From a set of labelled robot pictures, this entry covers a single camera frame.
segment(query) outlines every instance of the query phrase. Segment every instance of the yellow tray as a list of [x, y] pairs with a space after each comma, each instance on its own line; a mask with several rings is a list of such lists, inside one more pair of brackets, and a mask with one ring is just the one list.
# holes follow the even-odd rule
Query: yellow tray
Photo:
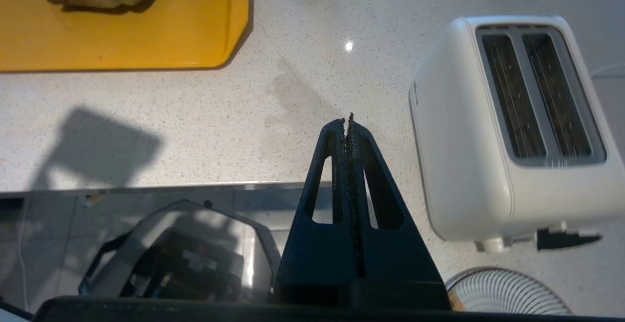
[[0, 0], [0, 70], [211, 68], [228, 61], [250, 0], [154, 0], [143, 12]]

